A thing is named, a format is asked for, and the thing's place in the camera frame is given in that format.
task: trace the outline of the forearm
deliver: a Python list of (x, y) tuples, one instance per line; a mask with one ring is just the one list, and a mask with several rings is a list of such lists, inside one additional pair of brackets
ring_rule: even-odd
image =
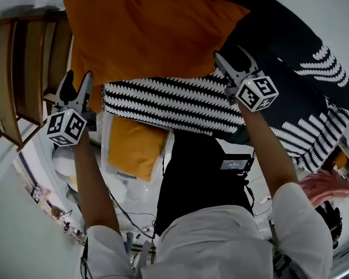
[(297, 182), (292, 160), (260, 112), (250, 112), (239, 103), (245, 125), (271, 196), (285, 183)]
[(88, 132), (83, 132), (74, 155), (81, 214), (87, 228), (102, 225), (120, 234), (115, 209), (89, 143)]

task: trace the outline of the person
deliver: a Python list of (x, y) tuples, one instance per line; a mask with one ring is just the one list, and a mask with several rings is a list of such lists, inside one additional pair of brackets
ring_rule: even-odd
[[(217, 140), (175, 131), (159, 194), (156, 262), (140, 270), (143, 279), (273, 278), (275, 249), (307, 278), (328, 278), (333, 254), (328, 226), (297, 184), (290, 157), (261, 113), (239, 108), (272, 197), (278, 245), (261, 238), (244, 181), (234, 170), (220, 168), (225, 153)], [(133, 278), (87, 132), (74, 152), (90, 273), (93, 278)]]

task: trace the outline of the orange pillow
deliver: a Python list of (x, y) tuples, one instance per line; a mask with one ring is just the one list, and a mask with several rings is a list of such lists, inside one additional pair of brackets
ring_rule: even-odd
[[(225, 0), (63, 1), (74, 35), (76, 88), (88, 70), (94, 73), (94, 86), (212, 73), (213, 53), (248, 13)], [(96, 112), (101, 101), (94, 98), (101, 99), (100, 92), (96, 88), (91, 98)]]
[(145, 181), (161, 155), (168, 130), (114, 116), (108, 162), (121, 171)]

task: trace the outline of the black pants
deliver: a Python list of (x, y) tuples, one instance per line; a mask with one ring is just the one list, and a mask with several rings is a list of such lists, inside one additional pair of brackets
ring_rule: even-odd
[(216, 139), (174, 132), (172, 158), (159, 194), (155, 223), (158, 236), (177, 218), (204, 208), (236, 205), (253, 214), (244, 192), (245, 181), (235, 170), (220, 169), (224, 158)]

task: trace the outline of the white cloth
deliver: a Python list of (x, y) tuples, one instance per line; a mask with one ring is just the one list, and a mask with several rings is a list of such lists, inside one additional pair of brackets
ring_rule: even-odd
[[(309, 278), (328, 278), (332, 239), (323, 218), (293, 183), (273, 197), (279, 249)], [(122, 238), (103, 226), (88, 230), (88, 265), (94, 278), (132, 278)], [(202, 209), (175, 220), (157, 245), (157, 260), (143, 279), (272, 278), (273, 246), (261, 239), (251, 214), (239, 206)]]

